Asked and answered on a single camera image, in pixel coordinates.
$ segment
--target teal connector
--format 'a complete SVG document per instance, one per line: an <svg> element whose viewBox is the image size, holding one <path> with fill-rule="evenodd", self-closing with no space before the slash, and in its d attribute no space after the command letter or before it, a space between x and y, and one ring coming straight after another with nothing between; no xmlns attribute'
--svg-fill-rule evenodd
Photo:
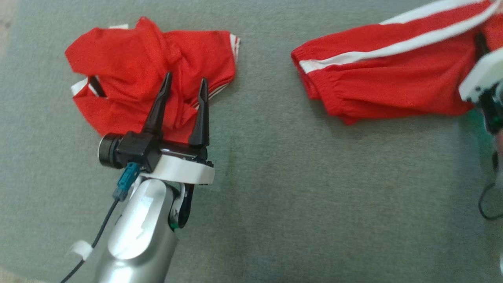
<svg viewBox="0 0 503 283"><path fill-rule="evenodd" d="M117 182L117 189L115 189L113 197L119 199L119 201L124 201L127 198L129 188L138 178L138 175L140 175L140 165L136 162L129 162Z"/></svg>

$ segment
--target red garment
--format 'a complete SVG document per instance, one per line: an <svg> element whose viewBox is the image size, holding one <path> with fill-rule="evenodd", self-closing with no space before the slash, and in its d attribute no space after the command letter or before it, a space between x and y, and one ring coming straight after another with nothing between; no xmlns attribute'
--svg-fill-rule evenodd
<svg viewBox="0 0 503 283"><path fill-rule="evenodd" d="M503 46L503 16L494 15L500 1L438 1L311 40L292 59L309 98L321 99L328 114L346 124L461 115L473 107L461 100L458 86L475 65L474 34L482 29L490 48Z"/></svg>
<svg viewBox="0 0 503 283"><path fill-rule="evenodd" d="M88 84L74 101L100 134L139 132L167 72L173 74L164 139L186 143L195 124L203 77L210 97L234 79L239 39L228 31L162 33L146 17L134 29L94 28L65 52L75 73L96 76L106 95Z"/></svg>

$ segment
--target floor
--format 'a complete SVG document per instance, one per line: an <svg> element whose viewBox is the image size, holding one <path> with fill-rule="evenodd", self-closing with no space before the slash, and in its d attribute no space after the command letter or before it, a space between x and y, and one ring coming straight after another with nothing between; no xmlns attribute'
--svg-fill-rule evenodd
<svg viewBox="0 0 503 283"><path fill-rule="evenodd" d="M210 107L215 183L195 192L167 281L501 282L502 223L476 207L491 178L480 116L348 127L306 98L289 58L427 2L0 0L0 282L60 280L78 262L71 244L101 224L120 172L96 160L64 51L142 15L242 38L236 79ZM89 282L103 246L72 282Z"/></svg>

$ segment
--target black cable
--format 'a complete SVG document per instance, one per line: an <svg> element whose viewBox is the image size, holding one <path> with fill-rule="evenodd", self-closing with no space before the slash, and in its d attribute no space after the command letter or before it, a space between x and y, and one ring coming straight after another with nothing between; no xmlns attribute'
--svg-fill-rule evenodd
<svg viewBox="0 0 503 283"><path fill-rule="evenodd" d="M101 234L103 234L103 231L105 230L105 226L107 225L108 223L108 220L110 219L110 216L112 216L112 212L114 212L114 209L115 207L117 206L117 204L119 203L119 199L116 198L114 200L114 203L112 204L112 206L110 207L110 209L108 210L108 213L107 213L107 216L105 216L105 219L103 220L103 223L101 224L101 227L100 227L100 230L98 231L98 234L96 235L96 238L94 240L94 242L92 243L91 247L94 249L96 247L96 245L98 244L98 241L100 240L101 238ZM77 272L77 270L84 264L85 260L81 260L76 266L75 268L70 272L68 273L68 275L61 281L61 283L65 283L67 282L74 274L75 272Z"/></svg>
<svg viewBox="0 0 503 283"><path fill-rule="evenodd" d="M482 201L484 200L485 195L487 194L487 192L489 192L494 187L495 187L495 183L494 182L492 182L489 185L487 185L484 188L484 190L482 191L482 193L480 194L480 198L478 199L478 211L480 212L480 214L482 215L482 217L484 217L487 220L491 220L491 221L503 218L503 213L502 214L498 214L496 216L487 216L487 214L485 214L484 210L482 209Z"/></svg>

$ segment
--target white tape on cable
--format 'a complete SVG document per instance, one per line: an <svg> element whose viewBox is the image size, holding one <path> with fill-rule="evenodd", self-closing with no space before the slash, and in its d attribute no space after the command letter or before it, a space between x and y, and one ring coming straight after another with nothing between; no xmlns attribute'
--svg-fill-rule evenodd
<svg viewBox="0 0 503 283"><path fill-rule="evenodd" d="M91 247L91 245L84 240L76 241L71 247L71 252L80 255L84 261L88 259L92 251L93 247Z"/></svg>

